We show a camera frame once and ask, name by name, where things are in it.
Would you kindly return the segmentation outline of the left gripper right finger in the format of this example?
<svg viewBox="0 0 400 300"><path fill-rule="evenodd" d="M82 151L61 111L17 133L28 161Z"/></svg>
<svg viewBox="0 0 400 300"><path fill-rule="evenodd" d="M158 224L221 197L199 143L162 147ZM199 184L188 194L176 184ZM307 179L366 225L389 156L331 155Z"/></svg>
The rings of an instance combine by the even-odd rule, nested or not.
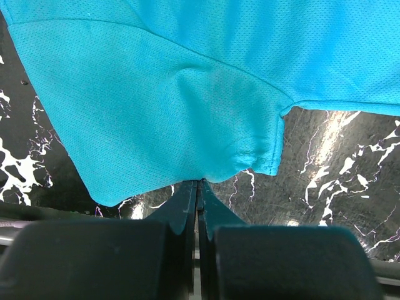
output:
<svg viewBox="0 0 400 300"><path fill-rule="evenodd" d="M342 227L246 224L197 190L203 299L382 299L359 241Z"/></svg>

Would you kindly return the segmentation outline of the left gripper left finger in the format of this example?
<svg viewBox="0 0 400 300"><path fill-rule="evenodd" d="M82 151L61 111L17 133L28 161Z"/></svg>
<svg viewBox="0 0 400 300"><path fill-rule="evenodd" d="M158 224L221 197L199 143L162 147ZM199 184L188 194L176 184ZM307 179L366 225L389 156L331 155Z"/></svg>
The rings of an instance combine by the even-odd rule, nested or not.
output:
<svg viewBox="0 0 400 300"><path fill-rule="evenodd" d="M24 223L1 258L2 299L187 299L197 182L148 217Z"/></svg>

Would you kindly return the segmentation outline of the teal t shirt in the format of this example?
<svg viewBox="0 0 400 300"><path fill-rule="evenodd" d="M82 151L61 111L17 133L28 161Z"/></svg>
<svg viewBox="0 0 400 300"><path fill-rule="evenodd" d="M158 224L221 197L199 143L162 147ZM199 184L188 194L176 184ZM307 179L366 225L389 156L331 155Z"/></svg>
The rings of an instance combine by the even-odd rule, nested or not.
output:
<svg viewBox="0 0 400 300"><path fill-rule="evenodd" d="M2 1L90 196L274 176L293 107L399 114L398 1Z"/></svg>

